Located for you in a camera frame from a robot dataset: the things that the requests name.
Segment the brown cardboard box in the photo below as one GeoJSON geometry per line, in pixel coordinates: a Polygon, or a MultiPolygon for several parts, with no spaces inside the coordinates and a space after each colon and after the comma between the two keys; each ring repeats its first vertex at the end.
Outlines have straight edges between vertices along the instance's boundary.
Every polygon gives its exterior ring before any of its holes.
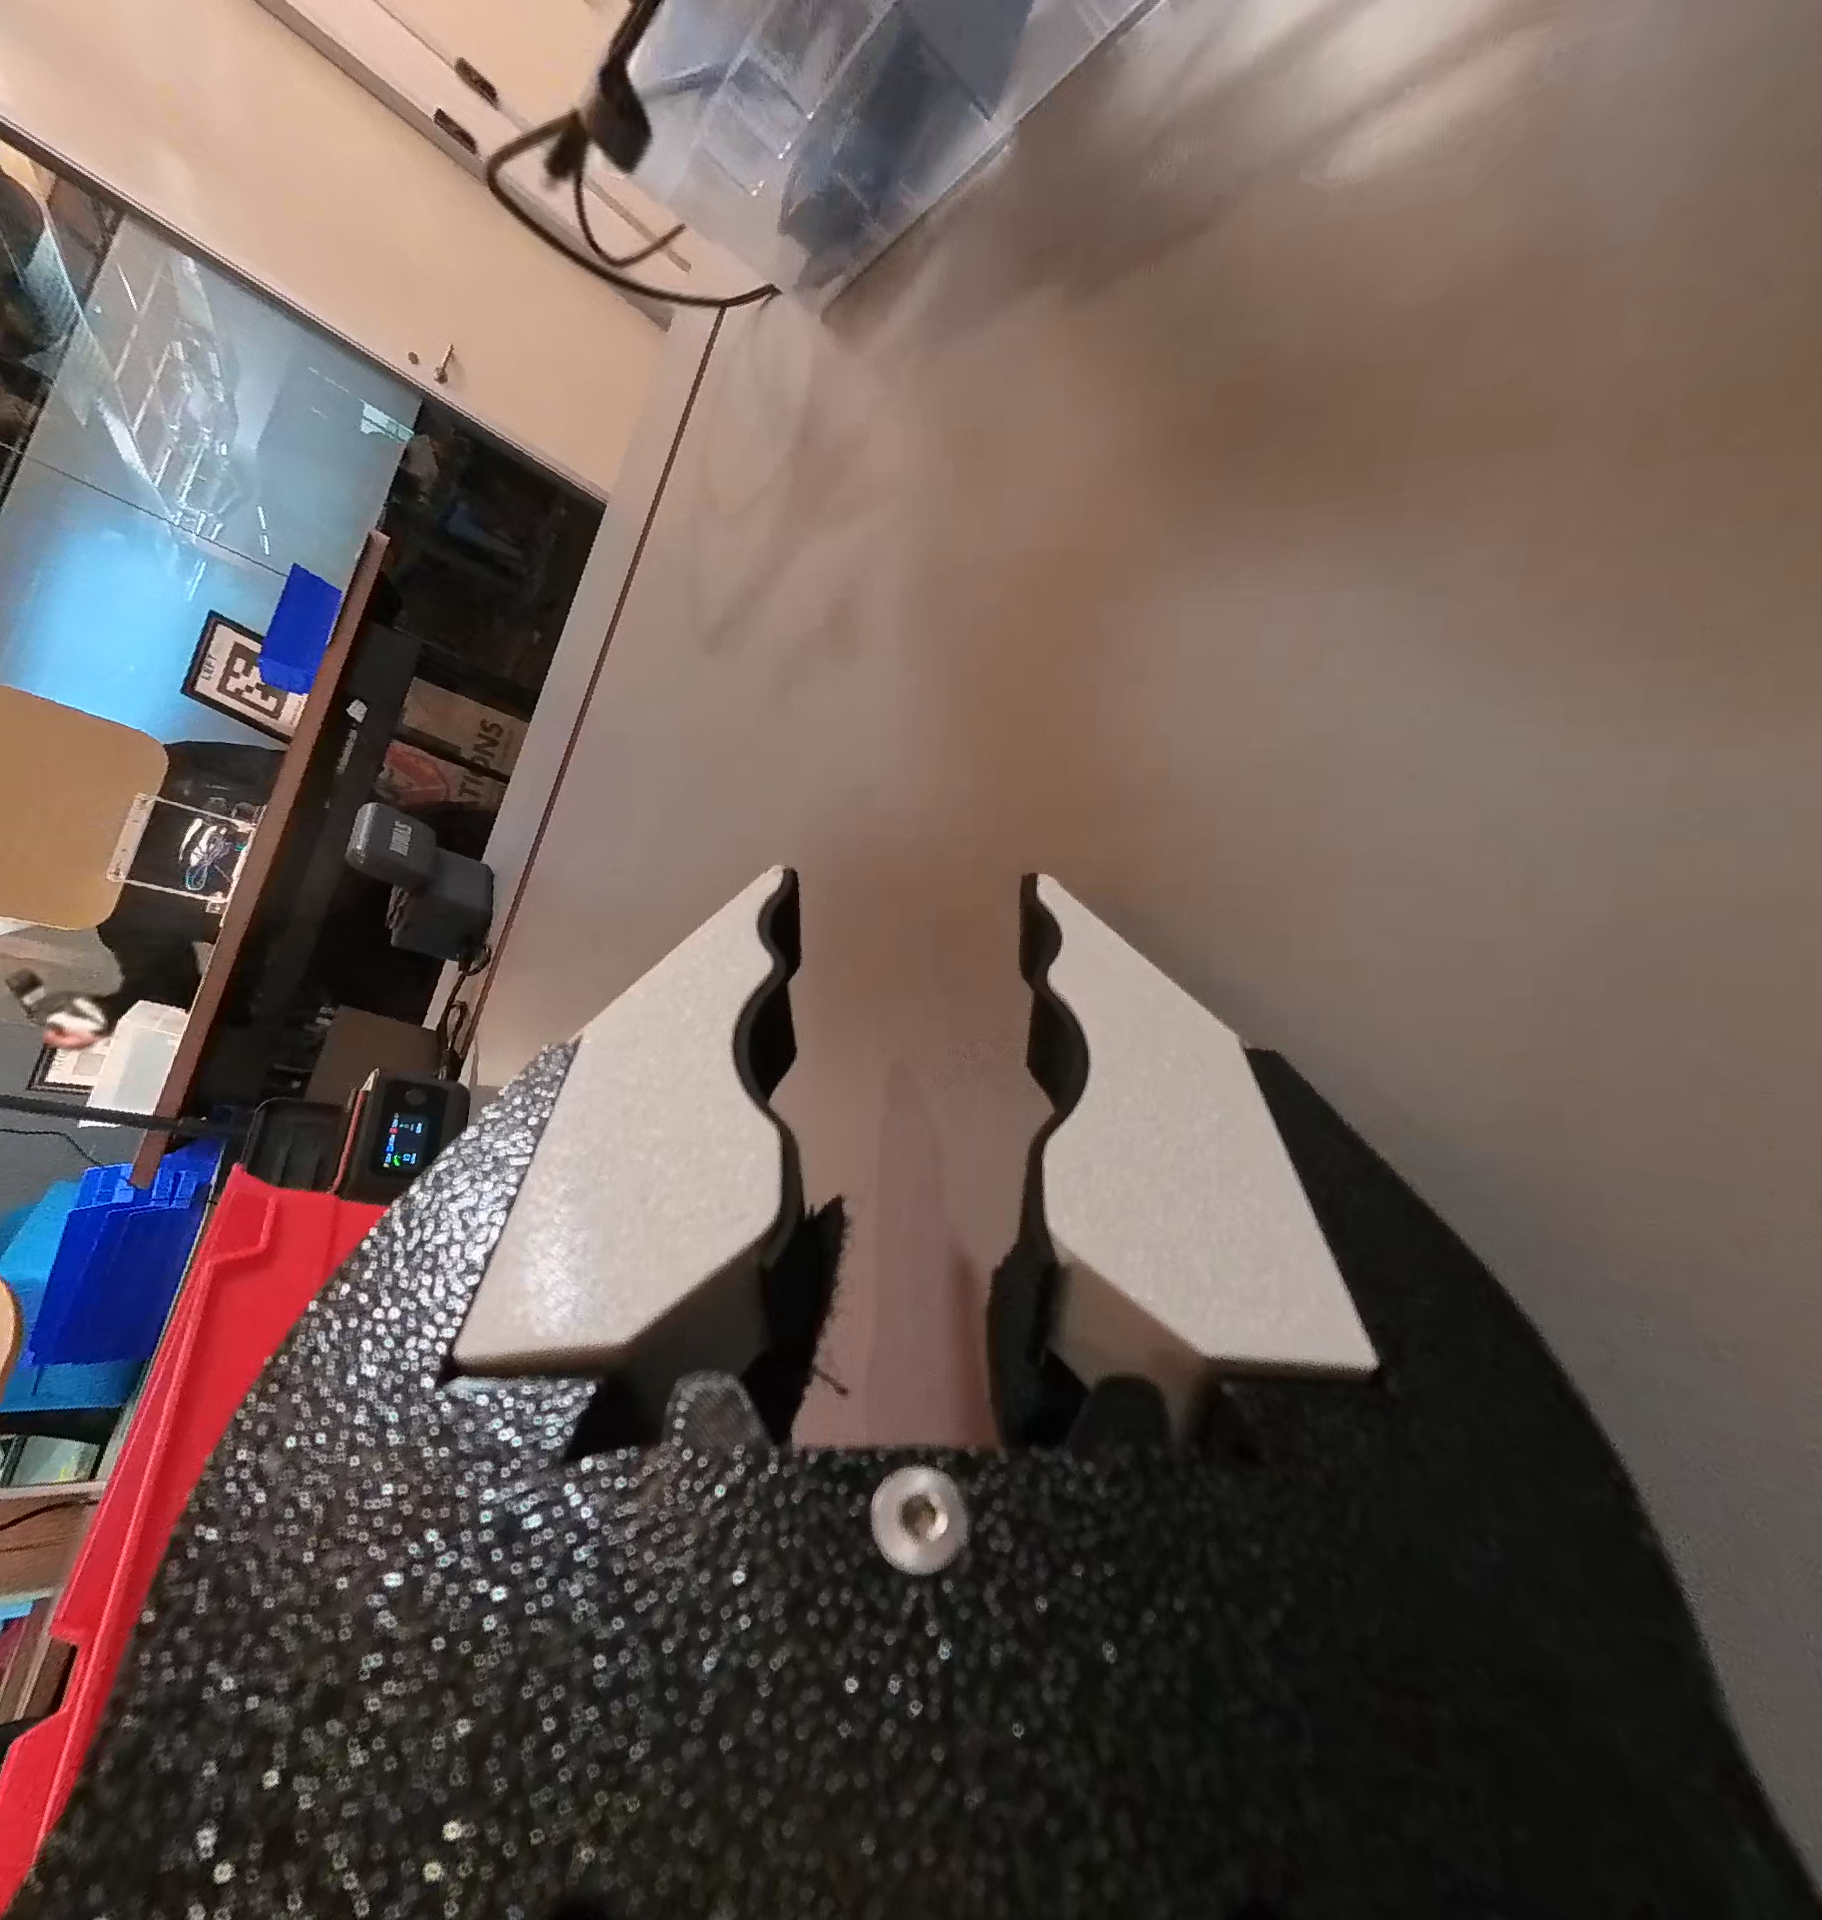
{"type": "Polygon", "coordinates": [[[505,708],[413,677],[401,708],[396,739],[465,775],[510,782],[529,721],[505,708]]]}

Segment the clear plastic bin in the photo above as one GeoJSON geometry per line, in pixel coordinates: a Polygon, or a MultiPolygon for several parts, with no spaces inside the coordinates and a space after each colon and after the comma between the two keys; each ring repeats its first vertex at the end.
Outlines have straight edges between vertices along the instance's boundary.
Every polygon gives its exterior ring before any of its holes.
{"type": "Polygon", "coordinates": [[[635,182],[761,284],[842,298],[1150,4],[657,4],[635,182]]]}

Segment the dark grey power adapter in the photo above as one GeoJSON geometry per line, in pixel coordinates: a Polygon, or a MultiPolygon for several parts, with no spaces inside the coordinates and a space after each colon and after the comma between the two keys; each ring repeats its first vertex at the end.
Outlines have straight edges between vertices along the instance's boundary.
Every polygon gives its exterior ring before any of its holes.
{"type": "Polygon", "coordinates": [[[396,950],[448,967],[473,967],[487,955],[496,873],[482,859],[444,846],[425,820],[387,801],[359,805],[345,867],[387,884],[396,950]]]}

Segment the tan rounded panel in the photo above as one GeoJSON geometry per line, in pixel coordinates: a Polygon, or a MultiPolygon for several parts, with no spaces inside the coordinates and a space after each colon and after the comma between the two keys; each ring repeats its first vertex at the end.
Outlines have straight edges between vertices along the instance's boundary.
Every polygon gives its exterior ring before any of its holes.
{"type": "Polygon", "coordinates": [[[128,810],[163,778],[153,735],[0,685],[0,921],[98,928],[128,810]]]}

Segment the red plastic bin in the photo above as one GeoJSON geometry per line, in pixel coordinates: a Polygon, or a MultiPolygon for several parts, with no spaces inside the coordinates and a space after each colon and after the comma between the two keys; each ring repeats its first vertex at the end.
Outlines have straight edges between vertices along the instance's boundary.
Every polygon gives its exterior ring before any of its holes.
{"type": "Polygon", "coordinates": [[[84,1773],[115,1674],[209,1453],[379,1213],[385,1206],[269,1186],[246,1170],[227,1178],[51,1619],[53,1642],[71,1649],[60,1704],[11,1742],[0,1768],[0,1916],[84,1773]]]}

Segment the cream wall cabinet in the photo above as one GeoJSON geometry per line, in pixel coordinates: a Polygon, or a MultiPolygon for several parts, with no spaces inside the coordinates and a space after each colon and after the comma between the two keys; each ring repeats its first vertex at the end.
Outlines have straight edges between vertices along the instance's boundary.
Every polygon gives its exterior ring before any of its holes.
{"type": "MultiPolygon", "coordinates": [[[[595,81],[622,4],[262,4],[286,32],[425,135],[468,179],[570,110],[595,81]]],[[[540,148],[503,172],[510,206],[550,243],[673,293],[695,266],[673,222],[603,163],[586,182],[549,179],[540,148]]]]}

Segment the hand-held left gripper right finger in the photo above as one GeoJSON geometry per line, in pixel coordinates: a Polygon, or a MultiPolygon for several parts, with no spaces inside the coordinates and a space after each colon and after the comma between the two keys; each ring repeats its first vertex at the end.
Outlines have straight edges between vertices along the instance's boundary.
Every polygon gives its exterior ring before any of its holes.
{"type": "Polygon", "coordinates": [[[1048,1118],[1018,1237],[1042,1353],[1081,1388],[1374,1381],[1382,1356],[1240,1035],[1048,873],[1018,884],[1048,1118]]]}

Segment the glass partition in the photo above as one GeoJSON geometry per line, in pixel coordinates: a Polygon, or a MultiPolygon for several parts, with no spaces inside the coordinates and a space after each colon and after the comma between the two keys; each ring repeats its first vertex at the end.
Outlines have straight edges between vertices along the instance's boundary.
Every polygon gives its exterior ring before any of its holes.
{"type": "Polygon", "coordinates": [[[246,739],[185,688],[293,568],[420,680],[534,721],[603,502],[0,134],[0,685],[156,739],[246,739]]]}

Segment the black power bank with display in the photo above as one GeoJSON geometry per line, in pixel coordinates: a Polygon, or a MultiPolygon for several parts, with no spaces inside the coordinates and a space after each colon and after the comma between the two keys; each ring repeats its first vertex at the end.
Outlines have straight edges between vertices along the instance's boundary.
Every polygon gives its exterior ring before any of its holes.
{"type": "Polygon", "coordinates": [[[390,1206],[468,1125],[468,1088],[420,1073],[368,1073],[342,1104],[266,1097],[241,1166],[305,1194],[390,1206]]]}

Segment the black and white marker tag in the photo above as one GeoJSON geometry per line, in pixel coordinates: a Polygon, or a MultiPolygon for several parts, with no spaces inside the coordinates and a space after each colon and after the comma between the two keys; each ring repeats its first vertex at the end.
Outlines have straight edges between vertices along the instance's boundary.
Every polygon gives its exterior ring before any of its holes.
{"type": "Polygon", "coordinates": [[[262,680],[262,633],[224,613],[207,613],[177,691],[273,744],[289,744],[305,716],[305,691],[262,680]]]}

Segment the brown wooden desk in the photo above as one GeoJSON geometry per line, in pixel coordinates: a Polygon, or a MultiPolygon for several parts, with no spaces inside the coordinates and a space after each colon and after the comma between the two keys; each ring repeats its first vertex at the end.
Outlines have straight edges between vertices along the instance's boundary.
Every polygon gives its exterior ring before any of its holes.
{"type": "Polygon", "coordinates": [[[209,955],[163,1091],[156,1096],[153,1118],[139,1123],[139,1148],[128,1162],[134,1186],[153,1186],[172,1139],[196,1135],[196,1125],[207,1118],[200,1076],[224,1038],[251,941],[273,931],[273,881],[286,877],[302,851],[302,810],[309,801],[325,801],[335,778],[337,744],[351,727],[345,688],[361,656],[361,632],[368,625],[368,597],[379,582],[385,555],[385,531],[365,531],[328,651],[321,656],[317,685],[305,697],[302,727],[280,758],[269,801],[251,838],[251,851],[241,859],[221,940],[209,955]]]}

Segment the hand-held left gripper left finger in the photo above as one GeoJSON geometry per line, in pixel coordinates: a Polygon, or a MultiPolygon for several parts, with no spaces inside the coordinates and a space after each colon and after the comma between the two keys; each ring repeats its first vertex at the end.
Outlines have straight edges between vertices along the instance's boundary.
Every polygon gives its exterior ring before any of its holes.
{"type": "Polygon", "coordinates": [[[794,1062],[800,873],[767,867],[574,1038],[454,1343],[465,1376],[743,1376],[804,1220],[772,1096],[794,1062]]]}

